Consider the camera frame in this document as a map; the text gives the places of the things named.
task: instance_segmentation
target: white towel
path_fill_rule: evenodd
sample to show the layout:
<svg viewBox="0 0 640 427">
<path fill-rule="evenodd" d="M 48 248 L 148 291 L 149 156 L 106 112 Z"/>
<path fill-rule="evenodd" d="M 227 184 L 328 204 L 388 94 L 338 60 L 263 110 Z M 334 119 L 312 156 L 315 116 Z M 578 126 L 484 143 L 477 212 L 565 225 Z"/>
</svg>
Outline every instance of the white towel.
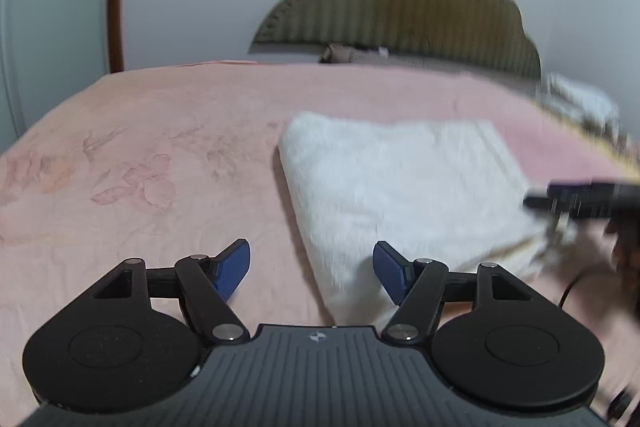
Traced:
<svg viewBox="0 0 640 427">
<path fill-rule="evenodd" d="M 388 241 L 475 272 L 484 259 L 539 270 L 546 220 L 522 210 L 529 184 L 486 121 L 379 125 L 298 115 L 279 143 L 296 220 L 324 303 L 338 325 L 380 327 L 394 304 L 371 253 Z"/>
<path fill-rule="evenodd" d="M 546 74 L 540 87 L 538 99 L 563 116 L 577 123 L 591 121 L 601 128 L 607 123 L 615 129 L 619 127 L 620 109 L 603 89 L 555 71 Z"/>
</svg>

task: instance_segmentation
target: olive green headboard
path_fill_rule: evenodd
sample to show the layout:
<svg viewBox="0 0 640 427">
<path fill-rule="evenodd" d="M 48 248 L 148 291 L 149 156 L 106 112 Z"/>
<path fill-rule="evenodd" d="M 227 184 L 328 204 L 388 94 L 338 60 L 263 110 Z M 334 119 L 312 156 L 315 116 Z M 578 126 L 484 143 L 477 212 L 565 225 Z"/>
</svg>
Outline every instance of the olive green headboard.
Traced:
<svg viewBox="0 0 640 427">
<path fill-rule="evenodd" d="M 254 42 L 340 42 L 540 77 L 512 0 L 283 0 Z"/>
</svg>

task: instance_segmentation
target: pink bedsheet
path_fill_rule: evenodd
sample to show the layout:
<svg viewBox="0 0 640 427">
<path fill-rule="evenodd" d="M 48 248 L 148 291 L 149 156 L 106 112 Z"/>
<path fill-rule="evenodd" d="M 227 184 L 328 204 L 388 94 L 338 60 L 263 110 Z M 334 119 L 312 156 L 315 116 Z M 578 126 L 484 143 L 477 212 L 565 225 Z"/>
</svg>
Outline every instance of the pink bedsheet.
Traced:
<svg viewBox="0 0 640 427">
<path fill-rule="evenodd" d="M 623 175 L 527 100 L 470 75 L 198 64 L 106 76 L 0 158 L 0 425 L 35 407 L 20 365 L 30 334 L 127 257 L 172 266 L 245 237 L 252 265 L 231 304 L 250 329 L 330 321 L 276 152 L 300 110 L 381 122 L 487 118 L 535 182 Z M 569 264 L 536 283 L 556 297 L 575 271 Z M 638 332 L 622 308 L 593 312 L 581 295 L 568 308 L 606 345 L 613 388 L 636 370 L 628 357 L 616 365 L 618 324 L 635 342 Z"/>
</svg>

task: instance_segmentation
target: metal pivot screw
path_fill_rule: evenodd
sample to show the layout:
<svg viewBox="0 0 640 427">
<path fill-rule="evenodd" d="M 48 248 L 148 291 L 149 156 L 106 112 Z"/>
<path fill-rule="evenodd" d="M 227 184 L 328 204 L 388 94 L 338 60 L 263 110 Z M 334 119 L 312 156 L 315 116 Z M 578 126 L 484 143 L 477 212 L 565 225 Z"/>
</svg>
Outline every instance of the metal pivot screw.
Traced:
<svg viewBox="0 0 640 427">
<path fill-rule="evenodd" d="M 419 333 L 417 328 L 409 324 L 394 324 L 386 332 L 396 341 L 412 341 Z"/>
<path fill-rule="evenodd" d="M 211 334 L 219 341 L 234 341 L 242 337 L 244 330 L 237 324 L 219 324 L 211 330 Z"/>
</svg>

